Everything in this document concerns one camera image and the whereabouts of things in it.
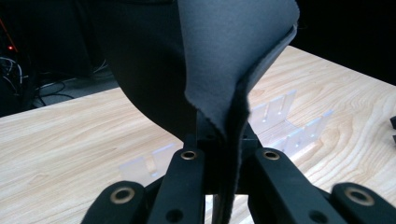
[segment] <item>screw hole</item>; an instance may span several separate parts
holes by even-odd
[[[191,161],[197,158],[197,154],[194,151],[186,151],[181,153],[181,158],[186,161]]]
[[[316,223],[328,223],[329,221],[323,213],[315,210],[309,212],[309,217]]]
[[[181,219],[183,219],[183,213],[178,209],[170,210],[166,214],[166,220],[168,220],[171,223],[177,223],[181,221]]]
[[[110,195],[110,201],[115,204],[128,203],[134,197],[134,190],[122,187],[114,190]]]
[[[264,156],[265,159],[271,160],[271,161],[277,161],[280,158],[279,154],[277,154],[276,152],[273,152],[273,151],[264,151],[262,153],[262,155]]]

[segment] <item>dark background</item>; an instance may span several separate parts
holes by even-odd
[[[291,45],[396,85],[393,0],[297,0],[299,31]]]
[[[22,85],[15,83],[18,94],[0,79],[0,117],[34,108],[40,87],[49,82],[78,77],[89,83],[93,71],[103,65],[84,2],[0,0],[0,19],[19,48],[18,53],[7,51],[9,43],[0,31],[0,55],[18,62],[26,77]],[[298,0],[297,4],[301,16],[292,46],[396,85],[394,1]]]

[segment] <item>black plastic part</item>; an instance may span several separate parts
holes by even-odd
[[[390,123],[392,124],[393,129],[396,130],[396,116],[390,119]]]
[[[81,223],[145,223],[146,213],[145,188],[135,182],[121,181],[102,191]]]
[[[375,192],[353,183],[332,188],[332,205],[348,223],[396,223],[396,209]]]
[[[197,148],[183,148],[172,158],[148,223],[203,223],[205,154]]]
[[[284,153],[259,149],[252,168],[248,206],[256,224],[345,223]]]

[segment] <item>cable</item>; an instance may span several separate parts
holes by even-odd
[[[73,97],[71,95],[62,94],[62,93],[54,93],[54,94],[51,94],[51,95],[44,95],[44,96],[41,96],[41,97],[48,97],[48,96],[64,96],[64,97],[70,98],[72,100],[76,99],[75,97]]]
[[[36,88],[35,90],[38,91],[38,93],[39,93],[41,90],[43,90],[43,89],[45,89],[45,88],[47,88],[47,87],[51,87],[51,86],[56,85],[56,84],[61,84],[62,87],[61,87],[59,90],[57,90],[57,91],[54,91],[54,92],[48,93],[48,94],[44,94],[44,95],[41,95],[41,96],[52,95],[52,94],[58,93],[58,92],[60,92],[60,91],[63,91],[63,90],[66,88],[66,84],[64,84],[64,82],[62,82],[62,81],[57,81],[57,82],[52,82],[52,83],[50,83],[50,84],[46,84],[46,85],[44,85],[44,86],[38,87],[38,88]]]
[[[18,95],[17,88],[15,88],[15,86],[14,86],[14,84],[12,84],[11,80],[9,80],[7,77],[3,77],[3,79],[5,79],[11,85],[12,89],[14,89],[14,91],[15,91],[15,94]]]
[[[93,72],[94,73],[97,73],[97,72],[99,72],[100,70],[103,70],[103,69],[105,69],[107,67],[107,63],[106,63],[106,59],[103,61],[103,63],[102,63],[102,65],[100,65],[98,68],[96,68]]]
[[[11,63],[15,63],[15,64],[18,66],[18,69],[19,69],[19,71],[20,71],[20,84],[22,84],[22,69],[21,69],[20,65],[17,64],[14,60],[9,59],[9,58],[0,57],[0,60],[6,60],[6,61],[9,61],[9,62],[11,62]]]

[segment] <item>table surface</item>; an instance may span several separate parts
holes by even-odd
[[[396,146],[389,119],[396,87],[287,47],[249,95],[251,107],[291,90],[288,120],[304,125],[332,109],[320,139],[292,157],[316,186],[373,189],[396,205]],[[0,223],[79,223],[120,165],[182,143],[143,116],[120,89],[0,119]],[[251,220],[246,197],[233,222]]]

